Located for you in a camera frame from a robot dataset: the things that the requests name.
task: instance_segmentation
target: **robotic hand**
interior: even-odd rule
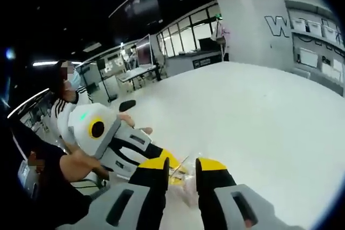
[[[122,148],[131,149],[147,159],[168,157],[171,168],[180,164],[166,149],[153,145],[146,133],[130,127],[117,117],[114,110],[104,105],[80,105],[71,108],[67,114],[65,121],[62,118],[58,122],[60,127],[65,127],[61,133],[63,139],[74,136],[74,142],[85,153],[99,159],[104,166],[123,178],[129,179],[140,163],[126,156]]]
[[[111,186],[91,203],[89,213],[60,229],[159,229],[168,188],[169,160],[140,164],[128,183]],[[246,185],[236,185],[218,161],[196,159],[199,209],[205,230],[302,230],[275,217],[274,207]]]

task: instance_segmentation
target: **plastic bag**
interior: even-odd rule
[[[201,154],[187,156],[179,167],[170,171],[168,191],[181,198],[190,208],[198,206],[195,160]]]

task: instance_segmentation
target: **ceiling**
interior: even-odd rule
[[[2,34],[5,45],[16,50],[16,74],[22,75],[25,67],[31,67],[35,61],[84,61],[94,54],[82,51],[91,43],[100,42],[103,50],[114,46],[108,16],[124,1],[2,0]],[[131,39],[156,33],[209,1],[212,0],[158,0],[163,22],[148,31],[138,31]]]

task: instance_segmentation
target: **black circular sensor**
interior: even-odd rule
[[[91,134],[94,138],[98,138],[102,136],[104,132],[104,123],[101,121],[96,122],[92,125]]]

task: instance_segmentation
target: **dark hair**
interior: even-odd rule
[[[64,81],[66,78],[66,73],[61,69],[61,65],[66,62],[66,60],[59,60],[55,65],[49,69],[49,90],[54,94],[53,102],[62,97],[64,90]]]

